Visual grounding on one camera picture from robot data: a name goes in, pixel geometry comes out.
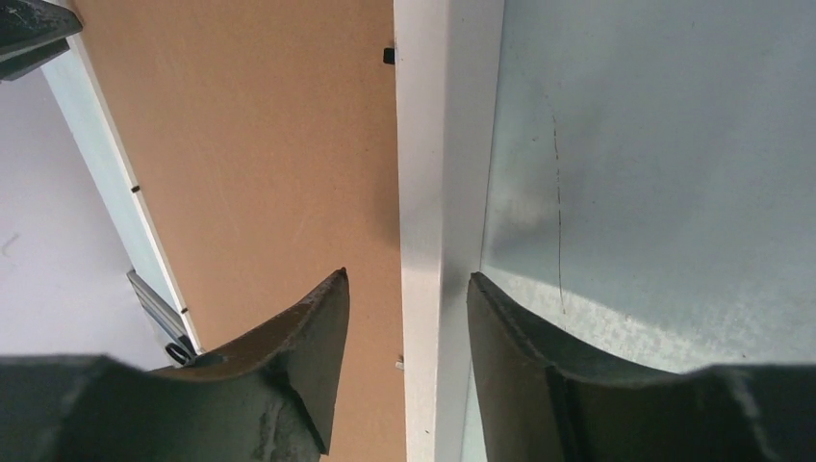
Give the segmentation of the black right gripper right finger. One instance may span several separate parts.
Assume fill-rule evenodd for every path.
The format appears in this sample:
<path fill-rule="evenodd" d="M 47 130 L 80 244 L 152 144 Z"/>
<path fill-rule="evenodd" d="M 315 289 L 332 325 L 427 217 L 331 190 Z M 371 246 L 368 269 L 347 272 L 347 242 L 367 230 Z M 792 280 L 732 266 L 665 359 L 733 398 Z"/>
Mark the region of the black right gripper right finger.
<path fill-rule="evenodd" d="M 811 461 L 815 369 L 645 367 L 591 346 L 475 272 L 472 367 L 491 461 Z"/>

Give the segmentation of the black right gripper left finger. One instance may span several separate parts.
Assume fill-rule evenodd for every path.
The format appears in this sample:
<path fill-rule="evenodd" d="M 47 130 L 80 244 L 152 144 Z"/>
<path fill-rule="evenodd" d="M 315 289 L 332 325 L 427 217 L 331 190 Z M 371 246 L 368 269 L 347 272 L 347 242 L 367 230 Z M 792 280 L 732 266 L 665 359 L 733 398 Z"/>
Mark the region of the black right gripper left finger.
<path fill-rule="evenodd" d="M 180 368 L 106 355 L 3 357 L 5 461 L 317 461 L 349 321 L 337 269 L 291 308 Z"/>

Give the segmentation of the brown backing board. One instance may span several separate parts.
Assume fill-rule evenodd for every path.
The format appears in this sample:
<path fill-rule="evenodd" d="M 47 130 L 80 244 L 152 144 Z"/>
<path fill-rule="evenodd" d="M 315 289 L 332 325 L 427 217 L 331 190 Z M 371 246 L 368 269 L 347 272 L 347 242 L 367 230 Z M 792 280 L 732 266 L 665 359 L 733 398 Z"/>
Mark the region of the brown backing board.
<path fill-rule="evenodd" d="M 389 1 L 78 1 L 82 40 L 198 342 L 338 268 L 333 461 L 406 457 Z"/>

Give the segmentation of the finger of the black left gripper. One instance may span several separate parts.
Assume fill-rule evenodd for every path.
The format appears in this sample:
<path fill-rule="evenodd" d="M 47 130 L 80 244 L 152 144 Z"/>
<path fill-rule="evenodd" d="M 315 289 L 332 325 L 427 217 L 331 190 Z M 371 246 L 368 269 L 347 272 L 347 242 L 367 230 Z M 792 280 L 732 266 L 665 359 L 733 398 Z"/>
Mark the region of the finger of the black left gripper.
<path fill-rule="evenodd" d="M 68 8 L 40 0 L 1 0 L 1 60 L 16 58 L 83 30 Z"/>
<path fill-rule="evenodd" d="M 8 58 L 1 62 L 1 81 L 10 82 L 27 75 L 42 65 L 54 60 L 69 50 L 65 38 L 59 39 L 39 48 L 32 49 L 21 55 Z"/>

